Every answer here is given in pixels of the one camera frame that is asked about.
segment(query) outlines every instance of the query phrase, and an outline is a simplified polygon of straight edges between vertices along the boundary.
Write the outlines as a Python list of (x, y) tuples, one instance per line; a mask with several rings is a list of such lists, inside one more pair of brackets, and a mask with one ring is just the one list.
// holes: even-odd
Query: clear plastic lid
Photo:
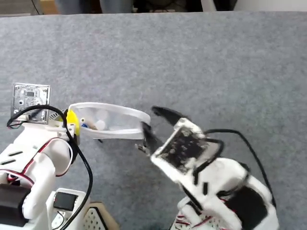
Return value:
[(78, 117), (81, 132), (96, 139), (143, 139), (141, 121), (150, 123), (142, 111), (106, 103), (76, 103), (69, 106)]

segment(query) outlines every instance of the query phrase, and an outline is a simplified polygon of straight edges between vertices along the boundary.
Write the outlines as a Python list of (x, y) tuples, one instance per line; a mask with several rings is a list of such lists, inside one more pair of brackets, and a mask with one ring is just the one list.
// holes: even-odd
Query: cable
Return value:
[(34, 6), (34, 8), (35, 8), (35, 10), (36, 10), (37, 14), (38, 14), (38, 15), (40, 15), (40, 13), (39, 13), (39, 11), (38, 11), (38, 9), (37, 9), (37, 7), (36, 7), (36, 5), (35, 5), (34, 1), (33, 1), (33, 0), (31, 0), (31, 2), (32, 2), (32, 5)]
[(274, 207), (276, 208), (276, 201), (275, 201), (275, 197), (274, 197), (274, 194), (273, 194), (273, 191), (272, 191), (272, 187), (271, 187), (271, 184), (268, 180), (268, 176), (264, 170), (264, 167), (260, 161), (260, 159), (258, 158), (256, 152), (254, 151), (254, 149), (252, 148), (251, 144), (249, 143), (249, 141), (245, 138), (245, 136), (240, 133), (239, 131), (237, 130), (233, 130), (233, 129), (209, 129), (209, 130), (206, 130), (204, 131), (204, 134), (210, 134), (210, 133), (234, 133), (234, 134), (237, 134), (241, 137), (241, 139), (244, 141), (244, 143), (247, 145), (247, 147), (249, 148), (249, 151), (252, 153), (252, 155), (254, 156), (255, 158), (255, 161), (257, 163), (257, 165), (259, 166), (260, 168), (260, 171), (262, 173), (262, 176), (263, 176), (263, 179), (264, 179), (264, 182), (265, 184), (267, 185), (269, 191), (271, 192), (272, 194), (272, 203), (274, 205)]
[(8, 170), (8, 169), (0, 169), (0, 171), (16, 176), (18, 178), (25, 179), (31, 185), (31, 187), (34, 185), (34, 181), (30, 177), (23, 175), (22, 173), (19, 173), (13, 170)]
[(56, 175), (57, 177), (61, 177), (61, 176), (65, 175), (65, 173), (67, 173), (68, 169), (69, 169), (70, 166), (71, 166), (72, 158), (73, 158), (73, 157), (72, 157), (72, 153), (73, 153), (73, 152), (72, 152), (71, 146), (70, 146), (65, 140), (63, 140), (63, 139), (61, 139), (61, 138), (54, 138), (54, 139), (52, 139), (51, 141), (48, 142), (48, 145), (49, 145), (51, 142), (55, 141), (55, 140), (61, 140), (61, 141), (63, 141), (63, 142), (67, 145), (67, 147), (69, 148), (69, 151), (70, 151), (70, 161), (69, 161), (69, 163), (68, 163), (66, 169), (64, 170), (64, 172), (63, 172), (62, 174)]
[(58, 227), (56, 227), (56, 228), (54, 228), (54, 229), (52, 229), (52, 230), (57, 230), (57, 229), (59, 229), (59, 228), (62, 226), (62, 224), (64, 223), (64, 221), (65, 221), (65, 217), (63, 216), (63, 214), (60, 213), (59, 211), (57, 211), (57, 213), (62, 217), (62, 222), (60, 223), (60, 225), (59, 225)]
[(87, 162), (84, 154), (82, 153), (82, 151), (80, 150), (78, 144), (76, 143), (76, 141), (74, 140), (74, 138), (71, 136), (71, 133), (69, 132), (68, 128), (67, 128), (67, 119), (65, 117), (65, 115), (63, 114), (62, 111), (60, 111), (59, 109), (51, 106), (51, 105), (46, 105), (46, 104), (40, 104), (40, 105), (33, 105), (30, 107), (25, 108), (22, 111), (19, 111), (18, 113), (14, 114), (13, 117), (11, 117), (9, 119), (9, 121), (7, 122), (7, 127), (10, 126), (10, 124), (16, 120), (19, 116), (21, 116), (22, 114), (31, 111), (31, 110), (35, 110), (35, 109), (48, 109), (51, 110), (53, 112), (56, 112), (60, 115), (60, 117), (63, 120), (63, 127), (66, 128), (66, 134), (70, 140), (70, 142), (74, 145), (74, 147), (77, 149), (77, 152), (81, 158), (81, 160), (83, 161), (86, 170), (88, 172), (88, 177), (89, 177), (89, 183), (88, 183), (88, 187), (84, 196), (83, 201), (81, 202), (80, 206), (78, 207), (78, 209), (76, 210), (76, 212), (74, 214), (72, 214), (72, 216), (66, 221), (66, 223), (63, 225), (63, 227), (60, 230), (65, 230), (70, 224), (71, 222), (76, 218), (76, 216), (81, 212), (82, 208), (85, 206), (86, 201), (88, 200), (92, 187), (93, 187), (93, 172), (91, 169), (91, 166), (89, 165), (89, 163)]

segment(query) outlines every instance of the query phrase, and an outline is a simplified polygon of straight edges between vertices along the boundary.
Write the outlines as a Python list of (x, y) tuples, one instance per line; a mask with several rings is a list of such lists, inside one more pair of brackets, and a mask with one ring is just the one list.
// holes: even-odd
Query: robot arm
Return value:
[(153, 111), (175, 131), (161, 144), (151, 128), (143, 124), (150, 159), (188, 196), (178, 208), (192, 226), (208, 229), (201, 224), (201, 215), (205, 214), (218, 218), (228, 230), (278, 229), (269, 190), (249, 175), (243, 164), (219, 158), (223, 142), (208, 138), (176, 111), (156, 106)]
[[(24, 131), (0, 154), (0, 178), (2, 184), (12, 184), (12, 189), (17, 182), (30, 189), (21, 204), (19, 218), (34, 220), (46, 207), (56, 176), (68, 170), (72, 150), (65, 128), (31, 123), (23, 126)], [(73, 124), (70, 132), (74, 134)], [(9, 181), (8, 175), (19, 177)]]

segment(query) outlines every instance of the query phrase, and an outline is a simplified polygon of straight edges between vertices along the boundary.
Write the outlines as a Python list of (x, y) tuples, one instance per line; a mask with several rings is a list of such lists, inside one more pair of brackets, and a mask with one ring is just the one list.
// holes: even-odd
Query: gray carpet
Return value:
[[(307, 229), (307, 14), (170, 13), (0, 18), (1, 149), (20, 130), (5, 127), (12, 83), (52, 85), (52, 105), (106, 102), (150, 112), (168, 106), (203, 128), (246, 134), (262, 160), (282, 230)], [(171, 127), (152, 118), (157, 134)], [(224, 156), (251, 166), (234, 136)], [(82, 137), (101, 200), (122, 229), (167, 228), (183, 197), (134, 141)], [(78, 159), (58, 185), (85, 189)]]

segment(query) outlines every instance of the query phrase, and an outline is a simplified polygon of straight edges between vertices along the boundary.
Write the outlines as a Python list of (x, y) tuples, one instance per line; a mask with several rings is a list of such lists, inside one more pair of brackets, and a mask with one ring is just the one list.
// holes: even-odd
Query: red wire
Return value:
[[(48, 143), (49, 143), (52, 139), (55, 139), (55, 138), (49, 139), (49, 140), (48, 140), (48, 141), (37, 151), (37, 153), (42, 152), (43, 149), (47, 147)], [(30, 165), (33, 163), (33, 161), (34, 161), (33, 159), (34, 159), (34, 157), (36, 156), (36, 154), (35, 154), (35, 155), (33, 156), (33, 158), (29, 161), (29, 163), (27, 163), (27, 165), (24, 167), (24, 169), (22, 170), (21, 173), (16, 172), (16, 171), (12, 171), (12, 170), (7, 170), (7, 171), (10, 171), (10, 172), (12, 172), (12, 173), (14, 173), (14, 174), (17, 174), (17, 175), (19, 175), (20, 177), (26, 178), (27, 180), (29, 180), (31, 183), (34, 184), (33, 180), (32, 180), (30, 177), (26, 176), (25, 173), (26, 173), (27, 169), (30, 167)], [(7, 178), (7, 180), (8, 180), (9, 182), (14, 182), (15, 180), (17, 180), (17, 178)]]
[(26, 176), (26, 175), (24, 175), (24, 174), (22, 174), (22, 173), (20, 173), (20, 172), (16, 172), (16, 171), (13, 171), (13, 170), (8, 170), (8, 169), (0, 169), (0, 171), (2, 171), (2, 170), (11, 172), (11, 173), (13, 173), (13, 174), (16, 174), (16, 175), (20, 176), (21, 178), (25, 178), (26, 180), (28, 180), (29, 182), (31, 182), (32, 185), (34, 184), (34, 181), (33, 181), (30, 177), (28, 177), (28, 176)]

